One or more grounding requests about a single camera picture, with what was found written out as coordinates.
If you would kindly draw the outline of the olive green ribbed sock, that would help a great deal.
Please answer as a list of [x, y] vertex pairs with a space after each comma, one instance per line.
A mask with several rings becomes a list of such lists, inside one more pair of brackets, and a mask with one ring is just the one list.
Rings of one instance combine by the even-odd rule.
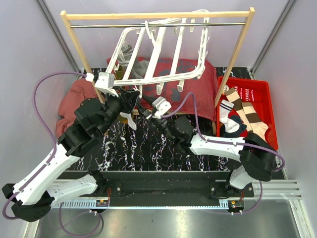
[[115, 71], [115, 79], [116, 80], [122, 80], [123, 77], [124, 77], [124, 69], [123, 69], [123, 67], [120, 64], [118, 64], [114, 71]]

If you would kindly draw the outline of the white ankle sock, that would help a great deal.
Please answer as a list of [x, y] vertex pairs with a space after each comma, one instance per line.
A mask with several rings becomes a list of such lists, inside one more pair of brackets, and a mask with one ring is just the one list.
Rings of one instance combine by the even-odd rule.
[[133, 129], [136, 130], [137, 129], [137, 125], [134, 122], [134, 115], [133, 113], [124, 113], [124, 112], [120, 112], [119, 114], [119, 121], [125, 124], [128, 124], [128, 126]]

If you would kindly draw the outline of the white plastic clip hanger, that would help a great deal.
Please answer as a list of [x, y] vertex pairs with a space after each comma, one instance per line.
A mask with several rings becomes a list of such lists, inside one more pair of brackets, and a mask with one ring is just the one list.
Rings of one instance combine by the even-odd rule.
[[[183, 18], [166, 18], [163, 20], [158, 20], [158, 21], [152, 21], [152, 22], [147, 22], [145, 23], [154, 23], [154, 24], [165, 24], [165, 23], [172, 23], [172, 24], [177, 24], [177, 23], [186, 23], [187, 17]], [[203, 23], [209, 23], [210, 18], [209, 17], [204, 17]], [[183, 91], [184, 87], [184, 81], [187, 79], [192, 79], [194, 77], [197, 77], [198, 79], [201, 78], [204, 70], [205, 70], [205, 59], [207, 55], [207, 42], [209, 40], [208, 37], [208, 26], [202, 26], [202, 34], [201, 34], [201, 41], [200, 41], [200, 47], [198, 51], [198, 63], [197, 66], [193, 71], [190, 72], [185, 72], [181, 74], [176, 73], [176, 68], [180, 56], [180, 50], [183, 42], [183, 36], [185, 32], [186, 27], [174, 27], [174, 28], [179, 28], [179, 33], [178, 33], [178, 38], [176, 42], [176, 47], [174, 51], [174, 57], [172, 61], [172, 66], [170, 69], [170, 74], [167, 76], [158, 76], [154, 77], [154, 72], [159, 60], [159, 56], [161, 53], [162, 49], [162, 44], [163, 40], [165, 37], [165, 32], [167, 27], [145, 27], [145, 28], [136, 28], [136, 27], [129, 27], [125, 28], [121, 36], [119, 38], [119, 41], [117, 43], [117, 46], [113, 52], [113, 55], [110, 59], [110, 62], [108, 64], [108, 67], [106, 69], [107, 73], [112, 73], [115, 75], [115, 68], [119, 64], [117, 61], [117, 57], [119, 56], [121, 52], [121, 46], [123, 45], [124, 42], [127, 44], [131, 45], [133, 48], [133, 53], [131, 60], [129, 61], [129, 64], [127, 66], [127, 69], [124, 71], [124, 77], [122, 80], [116, 80], [114, 81], [114, 87], [115, 86], [130, 86], [134, 85], [136, 90], [142, 92], [143, 91], [143, 86], [148, 85], [148, 84], [156, 84], [157, 85], [157, 94], [160, 95], [162, 93], [164, 83], [167, 82], [172, 82], [172, 81], [179, 81], [177, 85], [177, 89], [179, 92]], [[140, 79], [130, 79], [130, 72], [133, 66], [133, 63], [135, 59], [137, 59], [137, 54], [142, 42], [142, 39], [144, 37], [144, 34], [148, 35], [149, 39], [151, 40], [154, 48], [150, 57], [149, 65], [146, 71], [146, 74], [143, 78]]]

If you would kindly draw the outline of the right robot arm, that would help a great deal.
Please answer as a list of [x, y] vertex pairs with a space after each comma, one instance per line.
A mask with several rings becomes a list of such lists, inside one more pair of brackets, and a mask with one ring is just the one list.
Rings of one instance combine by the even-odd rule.
[[165, 98], [145, 96], [144, 99], [153, 109], [137, 104], [139, 115], [151, 121], [179, 152], [226, 157], [241, 163], [229, 174], [225, 184], [214, 190], [212, 197], [225, 199], [239, 196], [248, 184], [256, 180], [271, 180], [276, 151], [257, 134], [249, 132], [246, 137], [236, 138], [205, 136], [185, 116], [168, 121], [167, 112], [171, 104]]

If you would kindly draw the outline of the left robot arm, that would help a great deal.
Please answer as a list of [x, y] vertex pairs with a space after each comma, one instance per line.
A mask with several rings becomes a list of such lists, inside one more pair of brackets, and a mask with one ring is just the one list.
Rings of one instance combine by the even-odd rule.
[[7, 183], [2, 192], [11, 204], [13, 216], [6, 208], [2, 214], [8, 220], [21, 219], [34, 222], [44, 217], [54, 206], [81, 195], [102, 196], [107, 180], [100, 172], [90, 171], [81, 178], [53, 185], [53, 182], [72, 164], [84, 157], [100, 141], [120, 114], [127, 118], [136, 106], [140, 91], [116, 87], [105, 103], [88, 98], [75, 110], [74, 123], [58, 138], [44, 160], [19, 183]]

